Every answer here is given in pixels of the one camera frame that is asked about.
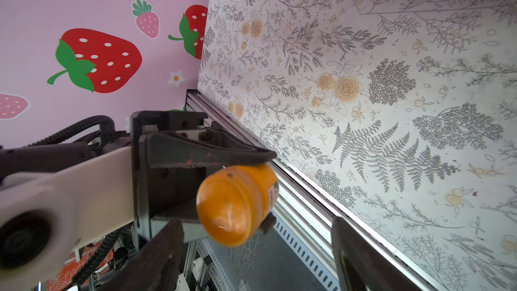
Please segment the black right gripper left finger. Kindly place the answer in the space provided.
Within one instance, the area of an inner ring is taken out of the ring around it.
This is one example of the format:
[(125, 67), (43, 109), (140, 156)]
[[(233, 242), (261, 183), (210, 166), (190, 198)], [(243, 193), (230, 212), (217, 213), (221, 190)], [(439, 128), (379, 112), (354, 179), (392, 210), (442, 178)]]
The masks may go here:
[(183, 225), (179, 220), (171, 220), (100, 289), (106, 291), (175, 290), (180, 273), (183, 245)]

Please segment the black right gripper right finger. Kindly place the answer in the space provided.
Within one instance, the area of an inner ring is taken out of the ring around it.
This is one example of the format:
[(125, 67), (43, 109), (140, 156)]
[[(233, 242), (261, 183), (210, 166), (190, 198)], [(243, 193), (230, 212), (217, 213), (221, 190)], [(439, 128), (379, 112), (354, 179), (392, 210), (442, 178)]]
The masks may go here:
[(331, 240), (342, 290), (419, 290), (342, 217), (333, 220)]

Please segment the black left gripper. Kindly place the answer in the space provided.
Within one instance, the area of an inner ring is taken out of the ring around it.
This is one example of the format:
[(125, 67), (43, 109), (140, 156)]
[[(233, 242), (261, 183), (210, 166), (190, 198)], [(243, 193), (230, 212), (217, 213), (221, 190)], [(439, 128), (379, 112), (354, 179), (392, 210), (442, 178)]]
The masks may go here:
[[(181, 221), (184, 242), (207, 233), (196, 211), (203, 180), (216, 167), (255, 166), (277, 158), (273, 150), (250, 145), (231, 133), (206, 125), (199, 112), (140, 111), (131, 115), (135, 234), (138, 246), (150, 242), (171, 220)], [(277, 223), (270, 212), (259, 230)]]

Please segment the orange paint jar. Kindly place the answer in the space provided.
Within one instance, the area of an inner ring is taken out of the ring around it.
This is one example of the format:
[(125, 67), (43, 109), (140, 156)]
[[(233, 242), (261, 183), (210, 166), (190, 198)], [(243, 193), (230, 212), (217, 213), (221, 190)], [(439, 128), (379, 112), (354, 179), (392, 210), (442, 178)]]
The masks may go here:
[(227, 167), (200, 185), (197, 214), (214, 241), (239, 247), (272, 213), (279, 194), (277, 175), (268, 164)]

